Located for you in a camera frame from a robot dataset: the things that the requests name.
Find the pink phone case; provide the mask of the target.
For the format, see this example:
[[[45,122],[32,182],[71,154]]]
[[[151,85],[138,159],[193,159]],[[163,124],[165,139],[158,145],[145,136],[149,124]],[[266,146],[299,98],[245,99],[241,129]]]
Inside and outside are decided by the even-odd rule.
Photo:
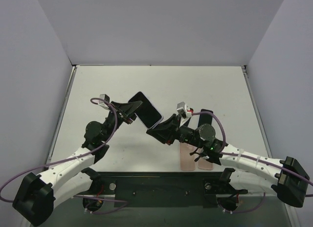
[[[214,165],[213,165],[213,163],[207,161],[207,159],[209,159],[209,156],[207,155],[207,153],[203,149],[200,149],[199,155],[196,157],[196,159],[197,159],[199,169],[213,170]]]

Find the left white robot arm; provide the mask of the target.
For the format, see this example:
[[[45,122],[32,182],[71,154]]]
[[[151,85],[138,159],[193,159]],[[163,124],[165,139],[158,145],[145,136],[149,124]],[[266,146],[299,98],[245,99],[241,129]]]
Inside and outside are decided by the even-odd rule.
[[[87,124],[85,141],[72,155],[64,160],[48,164],[48,169],[26,174],[13,200],[12,206],[32,226],[43,224],[59,204],[78,193],[99,191],[101,182],[97,173],[90,168],[101,160],[109,149],[108,142],[122,123],[131,124],[142,101],[117,103],[101,98],[109,111],[104,122],[91,121]]]

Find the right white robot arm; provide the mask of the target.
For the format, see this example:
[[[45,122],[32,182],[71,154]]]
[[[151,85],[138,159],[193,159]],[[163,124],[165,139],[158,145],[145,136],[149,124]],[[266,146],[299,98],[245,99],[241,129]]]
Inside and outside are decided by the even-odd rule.
[[[191,129],[181,124],[181,117],[174,114],[146,133],[162,144],[171,145],[177,140],[194,146],[192,155],[224,166],[218,181],[223,192],[244,190],[275,194],[280,201],[298,208],[308,197],[310,177],[297,159],[263,157],[224,143],[216,138],[211,123],[200,121],[196,129]]]

